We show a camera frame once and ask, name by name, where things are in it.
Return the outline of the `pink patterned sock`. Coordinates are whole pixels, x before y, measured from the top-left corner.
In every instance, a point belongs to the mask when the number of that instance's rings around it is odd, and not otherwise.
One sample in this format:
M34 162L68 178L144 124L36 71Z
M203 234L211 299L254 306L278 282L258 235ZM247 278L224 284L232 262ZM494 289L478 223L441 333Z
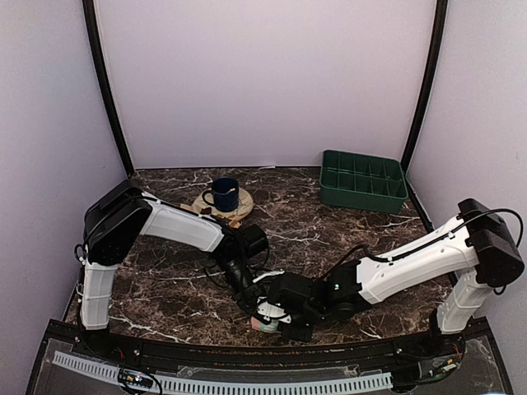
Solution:
M251 327L263 333L279 333L279 324L282 322L280 318L266 319L262 317L253 316L250 320Z

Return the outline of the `green compartment tray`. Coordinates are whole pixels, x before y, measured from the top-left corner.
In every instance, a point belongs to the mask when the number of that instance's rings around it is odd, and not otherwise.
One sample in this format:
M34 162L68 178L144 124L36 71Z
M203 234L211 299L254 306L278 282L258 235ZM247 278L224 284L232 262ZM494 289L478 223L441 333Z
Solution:
M398 161L379 156L326 150L319 174L325 205L397 214L408 199Z

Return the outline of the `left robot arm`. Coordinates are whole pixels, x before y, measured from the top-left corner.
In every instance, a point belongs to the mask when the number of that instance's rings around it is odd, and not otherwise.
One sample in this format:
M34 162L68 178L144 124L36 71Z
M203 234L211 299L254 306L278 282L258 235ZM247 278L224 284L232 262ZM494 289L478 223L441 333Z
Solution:
M115 339L104 331L115 273L138 241L158 239L208 255L224 273L239 308L258 313L265 289L255 280L249 260L268 248L258 226L233 228L225 219L177 207L124 180L87 209L82 241L74 248L82 265L79 319L87 330L83 343L99 359L116 352Z

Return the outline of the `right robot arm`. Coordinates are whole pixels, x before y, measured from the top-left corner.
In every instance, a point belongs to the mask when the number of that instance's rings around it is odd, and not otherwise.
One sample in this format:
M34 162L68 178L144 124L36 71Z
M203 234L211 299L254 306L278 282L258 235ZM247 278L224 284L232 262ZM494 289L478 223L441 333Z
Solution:
M317 324L347 321L403 290L459 272L452 293L431 317L431 331L420 340L426 356L439 356L488 295L525 270L521 238L511 235L502 218L506 209L490 209L474 198L458 207L459 213L434 232L380 256L346 258L321 278L279 273L258 313L282 334L309 341Z

